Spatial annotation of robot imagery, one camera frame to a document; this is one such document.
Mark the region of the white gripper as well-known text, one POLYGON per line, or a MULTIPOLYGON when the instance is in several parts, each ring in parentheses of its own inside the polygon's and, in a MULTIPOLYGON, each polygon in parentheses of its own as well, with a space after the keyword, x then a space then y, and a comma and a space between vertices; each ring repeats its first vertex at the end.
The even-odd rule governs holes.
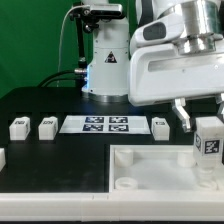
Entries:
POLYGON ((179 55, 173 44, 138 49, 132 56, 129 101, 135 106, 171 102, 185 133, 191 131, 185 99, 216 94, 217 116, 224 122, 224 43, 210 53, 179 55))

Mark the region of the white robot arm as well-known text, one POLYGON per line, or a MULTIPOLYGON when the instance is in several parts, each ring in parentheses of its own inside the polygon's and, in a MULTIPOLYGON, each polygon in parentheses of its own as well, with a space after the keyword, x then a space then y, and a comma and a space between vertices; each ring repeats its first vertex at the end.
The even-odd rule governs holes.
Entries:
POLYGON ((135 0, 134 33, 120 5, 82 2, 93 29, 86 97, 135 106, 170 102, 186 132, 186 102, 214 97, 224 119, 224 0, 135 0))

